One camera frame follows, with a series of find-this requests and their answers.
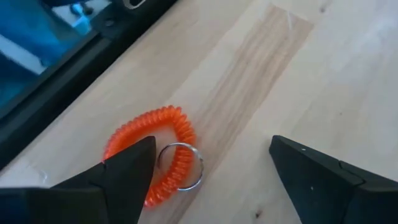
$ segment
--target wood grain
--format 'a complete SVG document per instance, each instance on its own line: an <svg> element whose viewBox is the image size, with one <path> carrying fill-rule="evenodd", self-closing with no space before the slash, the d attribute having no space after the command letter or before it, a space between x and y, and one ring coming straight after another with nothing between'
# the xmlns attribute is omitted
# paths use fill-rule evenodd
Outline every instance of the wood grain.
<svg viewBox="0 0 398 224"><path fill-rule="evenodd" d="M61 182L96 164L118 126L173 104L193 121L205 178L140 223L300 223L267 151L272 135L398 180L397 15L390 0L181 0L0 185Z"/></svg>

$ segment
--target orange spiral cord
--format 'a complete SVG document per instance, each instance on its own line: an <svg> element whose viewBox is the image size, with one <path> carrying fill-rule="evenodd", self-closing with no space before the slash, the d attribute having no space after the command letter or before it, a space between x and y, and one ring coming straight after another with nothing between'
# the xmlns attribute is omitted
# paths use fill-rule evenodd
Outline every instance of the orange spiral cord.
<svg viewBox="0 0 398 224"><path fill-rule="evenodd" d="M144 113L122 125L109 139L103 160L133 145L145 135L163 126L172 126L178 142L194 145L196 136L187 115L181 108L163 107ZM187 179L193 166L193 154L189 149L177 146L171 166L158 183L149 187L145 207L153 207L167 200Z"/></svg>

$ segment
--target black plastic jaw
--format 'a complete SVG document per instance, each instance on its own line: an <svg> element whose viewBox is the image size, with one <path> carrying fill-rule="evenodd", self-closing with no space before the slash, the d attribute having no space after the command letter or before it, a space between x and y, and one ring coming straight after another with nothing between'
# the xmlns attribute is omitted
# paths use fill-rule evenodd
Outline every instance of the black plastic jaw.
<svg viewBox="0 0 398 224"><path fill-rule="evenodd" d="M303 224L397 224L398 183L282 136L269 148Z"/></svg>
<svg viewBox="0 0 398 224"><path fill-rule="evenodd" d="M155 158L151 136L51 189L0 189L0 223L137 223Z"/></svg>

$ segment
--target orange coiled wrist keychain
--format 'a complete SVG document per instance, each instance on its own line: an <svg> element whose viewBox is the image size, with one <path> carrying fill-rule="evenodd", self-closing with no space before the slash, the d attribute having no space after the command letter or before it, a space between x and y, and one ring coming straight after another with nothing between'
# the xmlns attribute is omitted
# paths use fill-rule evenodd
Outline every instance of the orange coiled wrist keychain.
<svg viewBox="0 0 398 224"><path fill-rule="evenodd" d="M158 165L160 165L160 158L163 151L169 146L177 146L168 171L161 177L158 183L150 186L145 199L145 207L153 207L162 203L164 200L167 200L172 193L180 189L193 167L194 153L198 156L200 162L202 162L201 168L203 173L203 159L198 151L192 147L195 143L196 136L191 127L191 122L187 120L187 115L181 113L180 107L174 108L173 106L163 107L144 113L118 128L105 147L103 160L135 144L146 134L163 126L173 127L179 143L168 145L159 154ZM201 176L194 185L180 190L192 189L200 180Z"/></svg>

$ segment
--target wooden table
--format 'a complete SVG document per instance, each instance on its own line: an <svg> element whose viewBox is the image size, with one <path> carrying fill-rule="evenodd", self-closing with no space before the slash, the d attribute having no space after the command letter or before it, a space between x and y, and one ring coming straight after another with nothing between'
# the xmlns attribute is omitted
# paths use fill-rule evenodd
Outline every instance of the wooden table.
<svg viewBox="0 0 398 224"><path fill-rule="evenodd" d="M204 182L143 211L141 223L300 223L271 137L398 180L397 71L397 1L180 0L0 184L57 184L100 161L117 127L173 104L199 136Z"/></svg>

